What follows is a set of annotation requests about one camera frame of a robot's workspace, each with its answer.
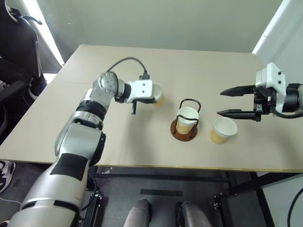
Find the black office chair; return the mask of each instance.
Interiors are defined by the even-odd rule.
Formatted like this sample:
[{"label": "black office chair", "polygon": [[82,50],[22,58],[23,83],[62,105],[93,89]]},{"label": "black office chair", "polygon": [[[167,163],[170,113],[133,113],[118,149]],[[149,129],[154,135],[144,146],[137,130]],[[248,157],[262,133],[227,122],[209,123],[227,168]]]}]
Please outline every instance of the black office chair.
[{"label": "black office chair", "polygon": [[0,90],[0,124],[1,118],[3,121],[7,118],[9,132],[46,87],[37,35],[28,20],[41,24],[33,17],[21,15],[17,9],[8,8],[6,0],[0,0],[0,80],[5,83]]}]

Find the white paper cup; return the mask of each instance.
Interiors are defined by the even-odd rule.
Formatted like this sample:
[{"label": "white paper cup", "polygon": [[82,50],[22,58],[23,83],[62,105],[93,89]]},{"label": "white paper cup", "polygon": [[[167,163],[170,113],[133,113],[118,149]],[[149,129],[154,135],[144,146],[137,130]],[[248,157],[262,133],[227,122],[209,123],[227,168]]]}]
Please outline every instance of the white paper cup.
[{"label": "white paper cup", "polygon": [[214,128],[210,134],[210,139],[214,143],[224,143],[237,132],[238,127],[232,119],[219,117],[214,121]]},{"label": "white paper cup", "polygon": [[[189,106],[184,106],[184,107],[180,108],[177,112],[177,116],[178,115],[182,115],[187,118],[199,119],[198,111]],[[186,120],[182,117],[178,117],[177,131],[180,134],[188,134],[196,123],[197,123],[197,121],[190,121],[190,120]]]},{"label": "white paper cup", "polygon": [[152,94],[153,97],[156,100],[156,103],[154,103],[155,106],[162,106],[165,102],[165,96],[163,93],[162,88],[159,84],[153,84],[152,85]]}]

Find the table surface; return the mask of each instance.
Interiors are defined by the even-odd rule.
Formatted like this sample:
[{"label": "table surface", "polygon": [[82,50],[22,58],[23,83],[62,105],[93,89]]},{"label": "table surface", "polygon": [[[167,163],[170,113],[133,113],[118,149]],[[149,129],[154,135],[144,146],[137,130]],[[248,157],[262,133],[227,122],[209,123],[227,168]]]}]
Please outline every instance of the table surface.
[{"label": "table surface", "polygon": [[[0,146],[0,159],[23,162],[55,161],[56,136],[77,108],[84,93],[102,72],[121,58],[140,59],[151,79],[161,84],[166,97],[162,107],[112,101],[104,120],[107,140],[99,166],[152,166],[241,171],[303,171],[303,120],[272,115],[261,122],[235,120],[239,131],[226,143],[209,139],[216,112],[251,110],[253,96],[220,96],[231,87],[254,84],[263,66],[249,53],[160,50],[81,45],[56,78]],[[115,70],[124,81],[142,73],[134,61]],[[200,101],[197,136],[189,142],[176,140],[170,124],[182,99]]]}]

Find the black strip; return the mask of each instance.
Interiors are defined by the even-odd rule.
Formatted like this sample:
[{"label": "black strip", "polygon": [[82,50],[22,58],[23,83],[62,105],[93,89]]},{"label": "black strip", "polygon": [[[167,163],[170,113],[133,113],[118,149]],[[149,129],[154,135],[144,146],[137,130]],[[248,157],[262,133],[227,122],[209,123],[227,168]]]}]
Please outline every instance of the black strip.
[{"label": "black strip", "polygon": [[229,183],[231,180],[226,177],[208,177],[208,176],[178,176],[178,175],[144,175],[144,174],[102,174],[95,173],[96,178],[142,178],[153,180],[172,180],[172,181],[201,181],[201,182],[220,182]]},{"label": "black strip", "polygon": [[[252,179],[258,177],[257,173],[255,173],[255,172],[250,173],[250,176]],[[269,209],[268,203],[266,201],[263,189],[256,189],[256,194],[257,194],[257,197],[259,200],[260,207],[262,209],[262,213],[263,213],[263,217],[264,217],[266,226],[275,227],[275,224],[274,224],[273,218],[271,216],[270,209]]]},{"label": "black strip", "polygon": [[155,189],[141,189],[141,195],[163,195],[163,196],[183,196],[182,191],[170,191],[170,190],[155,190]]},{"label": "black strip", "polygon": [[25,205],[25,206],[22,208],[22,210],[24,210],[24,209],[26,209],[26,208],[33,207],[33,206],[35,206],[35,204],[36,204],[36,201],[35,201],[35,202],[30,202],[30,203],[28,203],[27,205]]},{"label": "black strip", "polygon": [[92,113],[98,116],[101,120],[104,120],[104,117],[106,115],[106,109],[104,108],[104,106],[98,102],[91,100],[84,100],[80,102],[76,111],[85,111]]},{"label": "black strip", "polygon": [[103,123],[102,122],[99,122],[98,124],[94,124],[92,122],[89,122],[89,121],[86,121],[86,120],[83,120],[83,119],[80,119],[80,118],[77,118],[74,120],[75,123],[78,123],[80,122],[80,124],[82,125],[85,125],[85,126],[89,126],[91,128],[99,128],[100,130],[102,130],[103,128]]},{"label": "black strip", "polygon": [[55,200],[55,202],[53,204],[54,204],[54,206],[65,207],[67,209],[70,209],[70,210],[74,211],[76,214],[79,213],[78,207],[74,204],[69,203],[69,202]]},{"label": "black strip", "polygon": [[74,154],[62,154],[50,175],[67,175],[82,181],[88,159]]}]

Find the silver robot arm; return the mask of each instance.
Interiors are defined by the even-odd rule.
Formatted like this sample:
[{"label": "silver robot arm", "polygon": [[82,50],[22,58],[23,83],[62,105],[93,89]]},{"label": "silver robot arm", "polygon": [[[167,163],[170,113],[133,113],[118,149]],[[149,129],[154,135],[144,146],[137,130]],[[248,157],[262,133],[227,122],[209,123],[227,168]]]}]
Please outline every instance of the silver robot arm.
[{"label": "silver robot arm", "polygon": [[114,72],[101,74],[59,133],[56,161],[36,180],[9,227],[76,226],[89,167],[102,155],[106,139],[103,120],[111,99],[155,103],[156,87],[149,77],[127,84]]}]

